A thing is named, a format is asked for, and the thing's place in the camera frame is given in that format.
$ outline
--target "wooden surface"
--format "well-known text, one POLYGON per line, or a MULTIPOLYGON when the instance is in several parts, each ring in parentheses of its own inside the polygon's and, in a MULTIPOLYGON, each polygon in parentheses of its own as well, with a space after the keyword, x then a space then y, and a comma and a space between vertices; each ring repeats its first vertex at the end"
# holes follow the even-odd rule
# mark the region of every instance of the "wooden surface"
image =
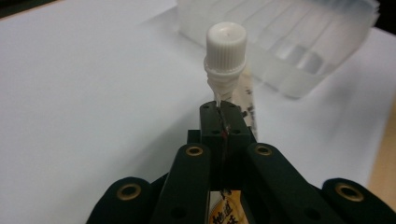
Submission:
POLYGON ((396 101, 393 102, 368 189, 396 211, 396 101))

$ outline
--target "white table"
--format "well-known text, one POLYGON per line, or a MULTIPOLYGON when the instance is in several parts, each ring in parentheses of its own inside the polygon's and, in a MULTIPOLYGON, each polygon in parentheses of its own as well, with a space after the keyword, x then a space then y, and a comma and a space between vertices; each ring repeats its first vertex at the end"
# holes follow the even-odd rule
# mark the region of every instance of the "white table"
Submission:
MULTIPOLYGON (((166 173, 199 105, 205 50, 176 3, 58 1, 0 20, 0 223, 84 223, 116 180, 166 173)), ((256 80, 259 141, 320 187, 366 185, 396 87, 396 38, 373 29, 301 100, 256 80)))

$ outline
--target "white cap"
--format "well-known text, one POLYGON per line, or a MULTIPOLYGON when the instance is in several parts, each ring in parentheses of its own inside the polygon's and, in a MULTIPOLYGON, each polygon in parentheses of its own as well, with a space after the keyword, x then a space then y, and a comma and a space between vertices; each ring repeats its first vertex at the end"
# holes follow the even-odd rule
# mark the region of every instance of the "white cap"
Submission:
POLYGON ((207 31, 206 57, 207 83, 217 101, 231 101, 239 75, 245 69, 247 32, 233 22, 218 23, 207 31))
POLYGON ((221 22, 206 35, 206 66, 218 73, 229 73, 245 66, 247 32, 234 22, 221 22))

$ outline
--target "clear plastic box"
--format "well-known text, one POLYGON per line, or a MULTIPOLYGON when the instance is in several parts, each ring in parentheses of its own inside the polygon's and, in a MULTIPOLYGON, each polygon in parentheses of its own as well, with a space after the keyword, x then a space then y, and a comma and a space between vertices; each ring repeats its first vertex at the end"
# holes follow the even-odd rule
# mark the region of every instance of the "clear plastic box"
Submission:
POLYGON ((211 25, 243 25, 252 75, 296 98, 360 47, 377 8, 374 0, 177 0, 183 35, 204 46, 211 25))

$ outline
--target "transparent plastic container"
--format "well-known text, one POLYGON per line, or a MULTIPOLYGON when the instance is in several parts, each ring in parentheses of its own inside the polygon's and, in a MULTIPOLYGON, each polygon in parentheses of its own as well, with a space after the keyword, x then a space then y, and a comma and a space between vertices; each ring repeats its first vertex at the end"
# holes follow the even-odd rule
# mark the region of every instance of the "transparent plastic container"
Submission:
POLYGON ((297 98, 361 46, 377 8, 374 0, 177 0, 183 35, 204 46, 213 24, 243 25, 252 75, 297 98))

